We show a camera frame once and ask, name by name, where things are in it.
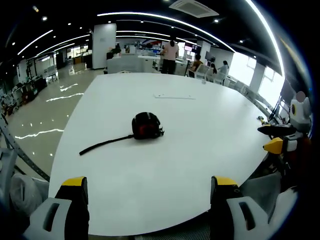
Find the led strip light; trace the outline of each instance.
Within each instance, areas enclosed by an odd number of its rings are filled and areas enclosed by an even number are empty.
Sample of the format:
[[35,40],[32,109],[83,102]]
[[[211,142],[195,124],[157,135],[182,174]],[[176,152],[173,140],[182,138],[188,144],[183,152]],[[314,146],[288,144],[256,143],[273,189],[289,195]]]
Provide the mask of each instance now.
[[226,44],[224,41],[220,40],[219,38],[217,38],[216,36],[213,36],[211,33],[205,31],[205,30],[202,30],[201,28],[199,27],[196,27],[194,25],[191,25],[187,22],[184,22],[184,21],[180,21],[178,19],[175,19],[175,18],[172,18],[172,17],[168,17],[168,16],[162,16],[162,15],[157,15],[157,14],[153,14],[153,13],[146,13],[146,12],[133,12],[133,11],[120,11],[120,12],[108,12],[108,13],[101,13],[101,14],[97,14],[98,17],[101,17],[101,16],[110,16],[110,15],[141,15],[141,16],[148,16],[148,17],[154,17],[154,18],[160,18],[160,19],[166,19],[166,20],[169,20],[169,21],[172,21],[172,22],[176,22],[176,23],[179,23],[179,24],[183,24],[185,26],[188,26],[190,28],[193,28],[195,30],[198,30],[199,32],[202,32],[206,35],[208,35],[209,37],[215,39],[216,41],[218,41],[219,43],[225,45],[228,49],[230,49],[232,52],[236,53],[236,51],[230,47],[228,44]]
[[275,49],[275,53],[276,53],[276,56],[278,57],[278,61],[279,61],[279,64],[280,64],[280,68],[281,68],[281,73],[282,73],[282,78],[284,79],[285,78],[285,67],[284,67],[284,63],[282,61],[282,56],[280,54],[280,49],[278,47],[278,44],[277,44],[277,41],[276,41],[276,38],[273,34],[273,32],[271,31],[271,28],[270,26],[268,25],[265,17],[262,15],[262,13],[259,11],[259,9],[256,7],[256,5],[251,1],[251,0],[245,0],[249,6],[252,8],[252,10],[256,13],[256,15],[258,16],[258,18],[260,19],[260,21],[262,22],[265,30],[267,31],[267,33],[269,34],[269,37],[271,39],[271,42],[273,44],[273,47]]
[[[132,19],[119,19],[119,20],[116,20],[117,22],[139,22],[140,23],[140,20],[132,20]],[[167,26],[167,27],[171,27],[171,25],[169,24],[165,24],[165,23],[162,23],[162,22],[156,22],[156,21],[147,21],[147,20],[143,20],[145,23],[150,23],[150,24],[159,24],[159,25],[162,25],[162,26]],[[183,28],[180,28],[178,26],[175,26],[174,27],[175,29],[179,29],[181,31],[184,31],[186,33],[189,33],[195,37],[198,37],[198,38],[201,38],[203,40],[205,40],[207,43],[211,43],[212,45],[215,45],[215,46],[218,46],[217,44],[215,44],[214,42],[212,42],[211,40],[208,40],[207,38],[201,36],[201,35],[198,35],[198,34],[195,34],[194,32],[191,32],[191,31],[188,31],[188,30],[185,30]]]
[[24,50],[26,50],[31,44],[34,44],[36,41],[38,41],[40,38],[44,37],[45,35],[51,33],[53,30],[47,31],[45,34],[42,34],[40,37],[36,38],[32,42],[30,42],[27,46],[25,46],[20,52],[18,52],[18,55],[20,55]]
[[[166,34],[162,34],[162,33],[156,33],[156,32],[150,32],[150,31],[129,31],[129,30],[122,30],[122,31],[116,31],[116,32],[117,32],[117,33],[154,34],[154,35],[161,35],[161,36],[165,36],[165,37],[170,38],[170,35],[166,35]],[[184,41],[184,42],[189,43],[189,44],[193,44],[193,45],[200,46],[200,45],[196,44],[195,42],[188,41],[188,40],[185,40],[185,39],[180,38],[180,37],[176,37],[176,39],[179,39],[179,40]]]
[[48,50],[50,50],[50,49],[53,49],[54,47],[59,46],[59,45],[61,45],[61,44],[70,42],[70,41],[75,40],[75,39],[80,39],[80,38],[88,37],[88,36],[90,36],[90,34],[83,35],[83,36],[78,36],[78,37],[69,39],[69,40],[67,40],[67,41],[60,42],[60,43],[58,43],[58,44],[56,44],[56,45],[54,45],[54,46],[51,46],[51,47],[47,48],[46,50],[43,50],[42,52],[39,52],[36,56],[39,56],[40,54],[43,54],[44,52],[46,52],[46,51],[48,51]]
[[55,51],[58,51],[58,50],[60,50],[60,49],[69,47],[69,46],[71,46],[71,45],[75,45],[75,44],[74,44],[74,43],[71,43],[71,44],[69,44],[69,45],[65,45],[65,46],[59,47],[59,48],[57,48],[56,50],[53,50],[53,51],[55,52]]
[[157,38],[157,37],[150,37],[150,36],[115,36],[116,38],[142,38],[142,39],[157,39],[161,41],[170,42],[170,40]]

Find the tiled floor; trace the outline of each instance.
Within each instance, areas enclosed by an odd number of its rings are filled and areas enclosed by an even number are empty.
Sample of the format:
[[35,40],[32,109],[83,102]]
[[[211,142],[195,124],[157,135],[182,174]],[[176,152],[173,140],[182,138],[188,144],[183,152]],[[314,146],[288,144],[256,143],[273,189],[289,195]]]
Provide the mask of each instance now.
[[[58,80],[6,118],[17,143],[49,176],[69,117],[93,79],[101,74],[102,70],[86,69],[83,63],[68,65],[58,71]],[[27,175],[41,178],[22,159],[18,158],[16,165]]]

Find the white robot part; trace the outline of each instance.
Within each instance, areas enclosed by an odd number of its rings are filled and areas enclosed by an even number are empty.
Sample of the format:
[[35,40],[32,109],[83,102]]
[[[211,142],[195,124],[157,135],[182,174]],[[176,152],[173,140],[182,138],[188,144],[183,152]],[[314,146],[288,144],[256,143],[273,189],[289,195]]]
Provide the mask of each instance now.
[[308,97],[303,102],[296,99],[291,100],[290,123],[299,132],[308,133],[311,126],[310,115],[311,105]]

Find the white chair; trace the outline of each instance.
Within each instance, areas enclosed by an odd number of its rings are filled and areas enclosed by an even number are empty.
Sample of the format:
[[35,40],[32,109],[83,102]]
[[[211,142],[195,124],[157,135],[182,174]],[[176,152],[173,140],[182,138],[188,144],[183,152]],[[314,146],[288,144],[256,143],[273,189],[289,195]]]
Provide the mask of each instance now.
[[206,71],[204,78],[207,82],[215,82],[216,74],[214,74],[214,69],[212,67],[209,67],[208,71]]
[[190,76],[190,72],[194,73],[195,79],[205,79],[206,73],[208,71],[209,67],[203,64],[200,64],[196,71],[188,70],[188,77]]

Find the desk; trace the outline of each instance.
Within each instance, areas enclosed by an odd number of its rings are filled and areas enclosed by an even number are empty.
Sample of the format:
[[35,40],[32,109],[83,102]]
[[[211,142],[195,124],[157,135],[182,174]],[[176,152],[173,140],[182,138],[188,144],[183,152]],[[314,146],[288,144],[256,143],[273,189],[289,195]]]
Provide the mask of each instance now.
[[[140,58],[140,59],[151,59],[151,60],[156,60],[156,61],[157,60],[159,61],[161,59],[160,56],[142,56],[142,55],[139,55],[138,58]],[[184,64],[184,62],[179,60],[179,59],[176,59],[175,63]]]
[[[127,139],[79,156],[91,145],[131,134],[140,112],[158,116],[163,137]],[[210,209],[213,175],[241,185],[262,162],[270,139],[257,131],[261,115],[239,92],[194,78],[99,75],[64,129],[49,197],[66,179],[86,176],[92,235],[138,235],[181,224]]]

